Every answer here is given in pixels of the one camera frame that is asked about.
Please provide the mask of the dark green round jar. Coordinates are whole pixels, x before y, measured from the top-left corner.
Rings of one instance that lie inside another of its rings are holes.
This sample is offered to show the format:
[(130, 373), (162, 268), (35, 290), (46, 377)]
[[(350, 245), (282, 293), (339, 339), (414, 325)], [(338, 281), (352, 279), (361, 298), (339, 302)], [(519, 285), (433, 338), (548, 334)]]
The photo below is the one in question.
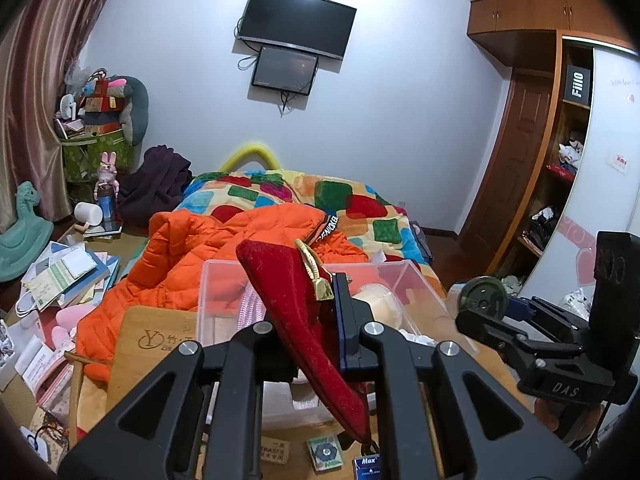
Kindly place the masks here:
[(466, 282), (458, 297), (458, 311), (477, 311), (502, 320), (509, 297), (503, 284), (493, 276), (478, 276)]

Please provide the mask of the red velvet drawstring pouch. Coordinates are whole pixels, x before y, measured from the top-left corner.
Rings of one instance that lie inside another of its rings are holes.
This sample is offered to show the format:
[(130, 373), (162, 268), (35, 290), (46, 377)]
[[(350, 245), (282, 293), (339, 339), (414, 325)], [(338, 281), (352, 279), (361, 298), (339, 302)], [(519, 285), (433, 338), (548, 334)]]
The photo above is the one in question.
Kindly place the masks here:
[(364, 385), (345, 382), (338, 369), (332, 278), (319, 256), (301, 240), (292, 247), (243, 240), (236, 258), (314, 393), (354, 440), (371, 443)]

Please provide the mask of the clear plastic storage box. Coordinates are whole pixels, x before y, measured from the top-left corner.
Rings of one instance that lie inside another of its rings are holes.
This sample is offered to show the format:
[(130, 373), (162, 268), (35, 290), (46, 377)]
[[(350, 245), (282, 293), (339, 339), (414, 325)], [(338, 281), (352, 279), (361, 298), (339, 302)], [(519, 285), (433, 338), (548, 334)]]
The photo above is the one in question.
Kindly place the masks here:
[[(416, 344), (434, 347), (453, 341), (471, 356), (478, 349), (460, 334), (445, 300), (427, 283), (410, 261), (335, 263), (328, 271), (334, 284), (340, 370), (357, 368), (373, 358), (359, 349), (359, 326), (373, 318), (370, 306), (355, 298), (365, 284), (382, 284), (404, 306), (404, 320), (397, 330)], [(243, 267), (232, 260), (207, 260), (201, 275), (196, 339), (204, 346), (222, 344), (247, 326), (262, 322), (266, 308), (250, 284)], [(262, 426), (268, 430), (311, 426), (330, 422), (332, 415), (312, 391), (303, 372), (292, 382), (267, 382), (262, 400)]]

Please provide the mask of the blue Max staples box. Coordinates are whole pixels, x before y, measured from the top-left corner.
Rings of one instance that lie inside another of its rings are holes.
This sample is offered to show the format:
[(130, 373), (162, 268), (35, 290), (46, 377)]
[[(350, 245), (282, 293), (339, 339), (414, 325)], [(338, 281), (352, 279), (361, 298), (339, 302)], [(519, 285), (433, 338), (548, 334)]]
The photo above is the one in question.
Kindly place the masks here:
[(381, 480), (382, 469), (378, 454), (360, 456), (352, 461), (355, 480)]

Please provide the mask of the small green card box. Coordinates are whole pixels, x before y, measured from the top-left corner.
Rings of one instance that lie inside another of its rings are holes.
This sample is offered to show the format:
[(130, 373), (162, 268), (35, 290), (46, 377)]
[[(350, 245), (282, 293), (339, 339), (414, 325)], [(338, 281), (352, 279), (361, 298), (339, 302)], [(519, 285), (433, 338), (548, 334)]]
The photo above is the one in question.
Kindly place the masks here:
[(334, 434), (311, 438), (306, 445), (315, 472), (326, 472), (343, 467), (341, 445)]

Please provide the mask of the stack of books and papers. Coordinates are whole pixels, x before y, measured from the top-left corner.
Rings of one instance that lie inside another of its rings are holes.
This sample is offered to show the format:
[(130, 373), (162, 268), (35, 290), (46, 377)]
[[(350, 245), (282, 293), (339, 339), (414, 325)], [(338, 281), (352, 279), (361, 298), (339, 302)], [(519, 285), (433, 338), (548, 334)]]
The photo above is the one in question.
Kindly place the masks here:
[(50, 307), (66, 308), (98, 285), (106, 285), (119, 260), (107, 252), (94, 252), (85, 243), (75, 246), (50, 242), (21, 279), (14, 306), (19, 318)]

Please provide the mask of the black FiiO box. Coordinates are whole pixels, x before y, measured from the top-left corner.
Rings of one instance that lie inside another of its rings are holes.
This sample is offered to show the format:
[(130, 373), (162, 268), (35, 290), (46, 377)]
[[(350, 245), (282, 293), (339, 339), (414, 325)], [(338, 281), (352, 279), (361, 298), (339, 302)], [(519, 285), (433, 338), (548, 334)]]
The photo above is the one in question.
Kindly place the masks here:
[(589, 106), (590, 82), (591, 72), (588, 68), (567, 66), (563, 100), (580, 106)]

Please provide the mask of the teal rocking horse toy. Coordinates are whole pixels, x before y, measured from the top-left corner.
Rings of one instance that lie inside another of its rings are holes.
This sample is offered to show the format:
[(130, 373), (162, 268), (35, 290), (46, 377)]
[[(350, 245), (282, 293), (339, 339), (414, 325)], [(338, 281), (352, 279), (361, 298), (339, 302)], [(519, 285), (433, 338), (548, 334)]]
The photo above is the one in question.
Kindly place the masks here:
[(25, 181), (17, 187), (17, 220), (1, 235), (2, 282), (12, 281), (24, 274), (49, 243), (54, 225), (35, 213), (39, 203), (40, 196), (32, 182)]

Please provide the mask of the dark purple clothing pile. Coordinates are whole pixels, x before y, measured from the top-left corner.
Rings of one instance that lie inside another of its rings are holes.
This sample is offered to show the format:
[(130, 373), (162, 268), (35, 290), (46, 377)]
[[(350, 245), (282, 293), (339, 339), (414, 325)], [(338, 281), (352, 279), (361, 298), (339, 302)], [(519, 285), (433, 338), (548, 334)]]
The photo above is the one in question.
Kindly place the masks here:
[(192, 180), (191, 162), (166, 145), (149, 148), (141, 166), (120, 182), (116, 209), (122, 221), (147, 226), (153, 214), (174, 210)]

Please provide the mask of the wooden wardrobe shelf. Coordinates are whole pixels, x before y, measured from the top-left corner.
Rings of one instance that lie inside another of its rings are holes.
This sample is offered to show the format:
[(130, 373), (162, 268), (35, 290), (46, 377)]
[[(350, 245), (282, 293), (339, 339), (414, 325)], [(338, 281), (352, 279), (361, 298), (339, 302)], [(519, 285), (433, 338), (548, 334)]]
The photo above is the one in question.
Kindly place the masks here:
[[(548, 118), (532, 175), (508, 238), (484, 272), (527, 276), (541, 259), (551, 235), (533, 220), (541, 207), (560, 212), (570, 198), (574, 169), (560, 161), (563, 143), (582, 141), (593, 115), (594, 51), (598, 47), (630, 53), (629, 32), (604, 0), (471, 0), (468, 37), (496, 61), (517, 72), (548, 76), (552, 90)], [(563, 100), (566, 68), (591, 72), (590, 105)], [(499, 112), (499, 127), (504, 108)]]

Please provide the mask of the green storage box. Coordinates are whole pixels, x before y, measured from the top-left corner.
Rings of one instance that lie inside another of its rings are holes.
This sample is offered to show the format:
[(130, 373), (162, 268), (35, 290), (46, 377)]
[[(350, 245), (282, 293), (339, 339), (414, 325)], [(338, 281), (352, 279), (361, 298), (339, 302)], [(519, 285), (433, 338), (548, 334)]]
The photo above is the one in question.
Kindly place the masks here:
[(62, 140), (64, 177), (70, 183), (84, 183), (96, 178), (103, 152), (116, 153), (116, 168), (129, 169), (134, 161), (134, 147), (122, 130), (90, 136), (81, 134)]

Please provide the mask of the yellow curved pillow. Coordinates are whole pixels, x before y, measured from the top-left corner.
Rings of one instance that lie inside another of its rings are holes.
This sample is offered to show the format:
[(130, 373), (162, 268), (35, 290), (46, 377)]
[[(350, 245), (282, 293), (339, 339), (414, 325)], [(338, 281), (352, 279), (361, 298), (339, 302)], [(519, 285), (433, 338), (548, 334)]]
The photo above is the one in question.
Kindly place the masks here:
[(267, 170), (277, 170), (281, 168), (273, 151), (266, 144), (253, 142), (242, 145), (220, 166), (221, 172), (232, 172), (252, 160), (258, 160)]

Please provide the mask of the pink striped curtain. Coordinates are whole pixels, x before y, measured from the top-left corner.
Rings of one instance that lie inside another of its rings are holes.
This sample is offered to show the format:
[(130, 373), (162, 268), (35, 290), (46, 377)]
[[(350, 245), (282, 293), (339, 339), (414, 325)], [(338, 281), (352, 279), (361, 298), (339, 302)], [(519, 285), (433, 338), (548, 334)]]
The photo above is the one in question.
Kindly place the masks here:
[(17, 219), (17, 185), (32, 182), (40, 214), (70, 215), (53, 116), (64, 77), (106, 0), (27, 0), (1, 43), (1, 229)]

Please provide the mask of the small black wall monitor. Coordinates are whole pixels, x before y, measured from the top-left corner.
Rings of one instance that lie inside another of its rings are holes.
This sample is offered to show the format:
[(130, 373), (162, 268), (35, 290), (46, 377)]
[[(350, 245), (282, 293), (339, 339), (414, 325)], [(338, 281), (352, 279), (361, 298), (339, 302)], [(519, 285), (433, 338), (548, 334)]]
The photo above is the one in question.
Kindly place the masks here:
[(318, 70), (317, 55), (275, 46), (262, 46), (255, 64), (252, 85), (309, 96)]

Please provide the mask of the large black wall monitor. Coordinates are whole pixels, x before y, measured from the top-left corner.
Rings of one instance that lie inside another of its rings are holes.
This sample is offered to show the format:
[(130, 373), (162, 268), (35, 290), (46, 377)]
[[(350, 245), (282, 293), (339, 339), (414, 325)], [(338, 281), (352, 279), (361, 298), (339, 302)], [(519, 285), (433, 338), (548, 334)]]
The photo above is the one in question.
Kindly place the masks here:
[(356, 13), (331, 0), (248, 0), (238, 38), (341, 60)]

